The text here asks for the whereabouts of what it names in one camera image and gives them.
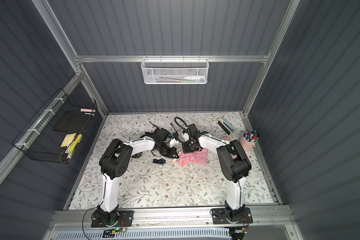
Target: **table surface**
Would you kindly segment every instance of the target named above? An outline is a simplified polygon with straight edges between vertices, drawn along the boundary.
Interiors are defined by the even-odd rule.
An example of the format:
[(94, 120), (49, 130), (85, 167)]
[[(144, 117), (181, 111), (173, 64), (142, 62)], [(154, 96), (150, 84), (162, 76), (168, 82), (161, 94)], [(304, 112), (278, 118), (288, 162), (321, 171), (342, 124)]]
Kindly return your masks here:
[[(216, 137), (228, 136), (217, 121), (224, 118), (237, 129), (230, 137), (239, 139), (246, 130), (238, 112), (214, 113), (165, 113), (165, 114), (121, 114), (108, 115), (86, 166), (69, 209), (89, 209), (101, 202), (102, 176), (99, 159), (109, 143), (118, 138), (133, 140), (145, 131), (153, 132), (153, 124), (174, 132), (170, 123), (174, 117), (183, 118), (187, 124), (195, 123), (200, 131)], [(247, 153), (252, 170), (247, 177), (245, 202), (250, 204), (272, 203), (272, 197), (264, 180), (253, 150)], [(185, 167), (176, 160), (166, 159), (166, 164), (152, 163), (155, 157), (150, 151), (138, 159), (131, 158), (127, 172), (122, 176), (119, 188), (119, 207), (173, 207), (190, 205), (220, 205), (227, 196), (227, 180), (224, 178), (218, 157), (208, 151), (206, 165), (188, 163)]]

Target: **yellow sticky note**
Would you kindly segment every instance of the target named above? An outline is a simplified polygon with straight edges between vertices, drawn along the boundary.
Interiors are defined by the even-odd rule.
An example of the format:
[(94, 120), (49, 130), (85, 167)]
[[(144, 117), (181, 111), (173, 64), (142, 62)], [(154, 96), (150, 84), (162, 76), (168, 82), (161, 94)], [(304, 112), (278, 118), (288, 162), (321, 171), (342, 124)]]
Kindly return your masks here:
[(76, 136), (76, 133), (67, 134), (60, 147), (69, 146), (71, 144), (71, 142), (73, 141), (73, 139), (75, 138), (75, 136)]

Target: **cable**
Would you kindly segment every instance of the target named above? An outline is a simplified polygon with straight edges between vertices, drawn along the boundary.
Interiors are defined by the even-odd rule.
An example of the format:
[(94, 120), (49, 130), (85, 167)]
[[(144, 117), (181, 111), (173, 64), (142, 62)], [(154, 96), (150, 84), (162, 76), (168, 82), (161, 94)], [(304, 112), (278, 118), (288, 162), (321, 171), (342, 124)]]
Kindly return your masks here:
[[(181, 126), (181, 125), (176, 121), (177, 119), (179, 119), (180, 121), (182, 121), (182, 123), (185, 125), (185, 128), (184, 128), (183, 126)], [(179, 141), (179, 142), (181, 142), (181, 143), (189, 143), (189, 144), (191, 144), (191, 142), (192, 142), (191, 131), (189, 130), (188, 125), (185, 123), (185, 121), (184, 121), (182, 118), (175, 117), (175, 123), (176, 123), (179, 127), (181, 127), (183, 130), (185, 130), (185, 131), (188, 133), (188, 137), (189, 137), (189, 138), (188, 138), (188, 141), (183, 142), (183, 141), (180, 141), (180, 140), (178, 139), (178, 136), (177, 136), (177, 138), (176, 138), (176, 134), (175, 134), (176, 140)]]
[(240, 185), (240, 179), (239, 179), (239, 177), (237, 178), (237, 182), (239, 183), (239, 188), (240, 188), (239, 207), (240, 207), (240, 209), (241, 209), (241, 217), (243, 218), (243, 227), (244, 227), (244, 229), (245, 229), (245, 224), (244, 224), (244, 222), (246, 222), (246, 223), (247, 223), (247, 226), (248, 226), (248, 229), (249, 229), (249, 226), (250, 226), (250, 225), (249, 225), (249, 223), (248, 223), (246, 220), (244, 220), (243, 208), (241, 207), (241, 195), (243, 194), (243, 191), (241, 190), (241, 185)]
[(124, 141), (124, 142), (122, 142), (122, 143), (125, 143), (125, 142), (134, 142), (134, 141), (138, 141), (138, 140), (144, 140), (144, 138), (142, 138), (142, 137), (145, 137), (145, 136), (146, 136), (146, 135), (143, 135), (143, 136), (141, 136), (141, 137), (138, 138), (138, 139), (135, 139), (135, 140), (132, 140), (132, 141)]
[(124, 219), (122, 219), (122, 220), (125, 222), (125, 230), (127, 231), (128, 230), (127, 221), (125, 221)]
[(82, 221), (81, 221), (81, 229), (83, 230), (84, 236), (85, 236), (88, 240), (91, 240), (91, 239), (89, 239), (89, 238), (87, 237), (87, 235), (85, 234), (85, 232), (84, 232), (84, 217), (85, 217), (85, 214), (86, 214), (89, 210), (91, 210), (91, 209), (87, 209), (87, 210), (85, 211), (85, 213), (84, 213), (84, 215), (83, 215), (83, 219), (82, 219)]
[[(176, 120), (179, 119), (180, 121), (183, 122), (183, 124), (185, 125), (185, 128), (183, 126), (181, 126)], [(177, 126), (181, 127), (182, 129), (187, 129), (188, 125), (185, 123), (185, 121), (182, 118), (179, 117), (175, 117), (175, 123), (177, 124)]]
[(154, 154), (154, 150), (153, 150), (153, 149), (151, 150), (151, 153), (152, 153), (152, 155), (155, 156), (155, 157), (162, 157), (162, 156), (163, 156), (163, 155), (156, 156), (156, 155)]
[(211, 216), (218, 217), (218, 215), (216, 215), (216, 214), (212, 214), (212, 213), (211, 213), (211, 211), (212, 211), (212, 209), (211, 209), (211, 210), (209, 210), (209, 214), (210, 214)]

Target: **gray wall panel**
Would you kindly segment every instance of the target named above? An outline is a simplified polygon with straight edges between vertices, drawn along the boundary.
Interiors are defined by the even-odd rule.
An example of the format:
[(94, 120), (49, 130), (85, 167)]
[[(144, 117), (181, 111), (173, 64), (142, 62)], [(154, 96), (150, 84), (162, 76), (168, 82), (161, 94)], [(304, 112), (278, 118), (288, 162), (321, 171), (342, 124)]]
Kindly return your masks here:
[[(82, 84), (72, 95), (89, 97)], [(69, 164), (20, 159), (0, 185), (0, 239), (43, 237), (55, 211), (63, 208), (101, 122), (97, 114)]]
[(74, 75), (30, 1), (0, 1), (0, 161), (34, 114)]
[(109, 112), (242, 110), (261, 63), (211, 63), (207, 84), (145, 84), (139, 63), (84, 63)]
[[(33, 3), (0, 1), (0, 161), (73, 75)], [(88, 97), (82, 84), (72, 95)], [(54, 212), (63, 208), (101, 122), (97, 114), (69, 164), (19, 160), (0, 185), (0, 239), (43, 237)]]
[(79, 55), (262, 55), (288, 0), (49, 3)]
[(300, 3), (249, 117), (305, 239), (360, 239), (360, 1)]

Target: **pink cloth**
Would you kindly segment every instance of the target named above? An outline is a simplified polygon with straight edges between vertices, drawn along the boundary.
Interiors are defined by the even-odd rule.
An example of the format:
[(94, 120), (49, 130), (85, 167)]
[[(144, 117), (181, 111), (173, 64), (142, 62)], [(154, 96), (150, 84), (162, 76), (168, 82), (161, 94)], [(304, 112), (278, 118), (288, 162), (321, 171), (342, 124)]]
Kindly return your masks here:
[(189, 162), (193, 162), (199, 165), (206, 165), (206, 157), (208, 156), (208, 149), (203, 148), (199, 152), (184, 153), (181, 151), (181, 155), (177, 160), (177, 163), (184, 167)]

